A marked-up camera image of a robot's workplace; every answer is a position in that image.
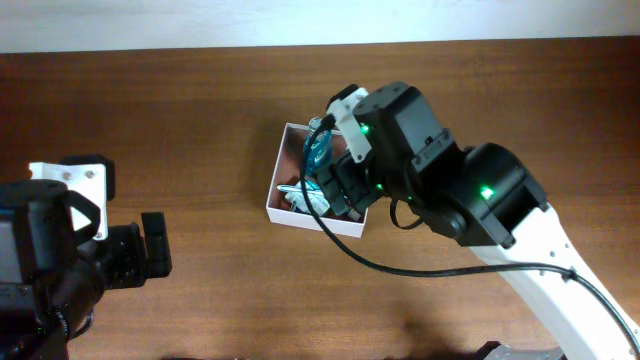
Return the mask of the teal mouthwash bottle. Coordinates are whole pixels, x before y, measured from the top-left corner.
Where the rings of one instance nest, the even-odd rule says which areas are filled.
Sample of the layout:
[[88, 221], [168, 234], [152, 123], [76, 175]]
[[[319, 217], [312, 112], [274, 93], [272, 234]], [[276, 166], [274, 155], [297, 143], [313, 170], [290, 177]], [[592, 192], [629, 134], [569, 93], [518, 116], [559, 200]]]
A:
[[332, 157], [332, 132], [327, 130], [319, 134], [314, 141], [311, 140], [313, 134], [321, 126], [322, 118], [314, 117], [309, 120], [308, 136], [304, 141], [303, 150], [306, 150], [308, 145], [311, 145], [311, 149], [308, 151], [308, 159], [306, 161], [306, 175], [308, 177], [314, 176], [318, 169], [328, 164]]

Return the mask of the green white soap bar box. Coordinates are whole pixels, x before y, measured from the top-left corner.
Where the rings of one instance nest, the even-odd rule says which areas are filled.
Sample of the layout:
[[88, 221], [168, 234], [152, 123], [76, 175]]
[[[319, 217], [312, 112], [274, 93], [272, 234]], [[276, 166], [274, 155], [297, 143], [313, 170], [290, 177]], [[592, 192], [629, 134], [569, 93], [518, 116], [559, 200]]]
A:
[[[292, 212], [310, 214], [301, 188], [301, 182], [295, 185], [279, 185], [278, 189], [285, 193], [285, 201], [291, 205]], [[309, 201], [314, 211], [320, 215], [325, 215], [330, 210], [330, 205], [325, 198], [320, 187], [311, 180], [306, 180], [306, 189]]]

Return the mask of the teal toothpaste tube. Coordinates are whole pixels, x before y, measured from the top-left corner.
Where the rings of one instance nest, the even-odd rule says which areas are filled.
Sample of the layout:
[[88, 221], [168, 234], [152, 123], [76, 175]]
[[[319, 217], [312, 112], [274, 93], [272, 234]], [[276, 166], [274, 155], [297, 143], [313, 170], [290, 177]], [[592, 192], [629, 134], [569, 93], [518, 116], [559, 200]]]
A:
[[[307, 183], [310, 183], [313, 187], [318, 187], [320, 189], [320, 187], [315, 182], [313, 182], [312, 180], [306, 179], [305, 180], [305, 184], [307, 184]], [[315, 195], [315, 194], [309, 195], [308, 192], [307, 192], [307, 195], [309, 197], [309, 200], [311, 202], [311, 205], [312, 205], [313, 209], [315, 210], [315, 212], [318, 215], [326, 216], [331, 211], [330, 203], [329, 203], [328, 199], [326, 198], [326, 196], [324, 195], [323, 192], [320, 195]], [[336, 215], [337, 216], [347, 216], [349, 219], [351, 219], [353, 221], [359, 221], [360, 218], [361, 218], [361, 214], [358, 211], [356, 211], [355, 209], [352, 209], [352, 208], [348, 208], [347, 210], [345, 210], [345, 211], [343, 211], [341, 213], [336, 213]]]

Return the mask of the blue white toothbrush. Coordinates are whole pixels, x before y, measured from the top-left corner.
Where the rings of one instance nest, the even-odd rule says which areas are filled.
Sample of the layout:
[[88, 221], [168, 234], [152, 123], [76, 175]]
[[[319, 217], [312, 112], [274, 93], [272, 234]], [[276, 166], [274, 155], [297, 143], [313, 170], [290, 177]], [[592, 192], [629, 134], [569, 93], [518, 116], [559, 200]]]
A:
[[[276, 189], [281, 191], [281, 192], [285, 192], [285, 193], [293, 193], [293, 192], [302, 193], [303, 192], [301, 184], [298, 184], [298, 185], [281, 184], [281, 185], [278, 185], [276, 187]], [[306, 184], [306, 190], [307, 190], [309, 195], [311, 195], [311, 194], [315, 194], [315, 195], [322, 194], [322, 191], [318, 187], [313, 187], [310, 183]]]

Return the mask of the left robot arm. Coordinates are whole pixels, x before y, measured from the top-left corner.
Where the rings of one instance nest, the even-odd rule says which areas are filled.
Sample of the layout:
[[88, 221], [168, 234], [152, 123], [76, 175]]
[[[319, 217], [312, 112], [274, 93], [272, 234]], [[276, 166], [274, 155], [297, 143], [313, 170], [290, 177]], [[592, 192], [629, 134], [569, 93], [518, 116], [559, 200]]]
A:
[[115, 165], [102, 155], [32, 162], [1, 187], [1, 356], [65, 359], [108, 290], [139, 288], [172, 270], [166, 222], [110, 225]]

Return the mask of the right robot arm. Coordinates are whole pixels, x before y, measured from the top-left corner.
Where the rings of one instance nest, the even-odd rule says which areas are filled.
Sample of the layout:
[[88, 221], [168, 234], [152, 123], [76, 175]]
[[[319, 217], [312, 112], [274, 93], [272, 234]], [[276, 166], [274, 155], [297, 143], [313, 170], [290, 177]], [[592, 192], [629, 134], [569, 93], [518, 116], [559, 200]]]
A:
[[422, 93], [403, 82], [349, 85], [328, 103], [321, 130], [346, 150], [316, 175], [335, 212], [387, 197], [418, 225], [455, 240], [499, 273], [568, 359], [635, 359], [638, 325], [581, 258], [541, 184], [508, 149], [462, 148]]

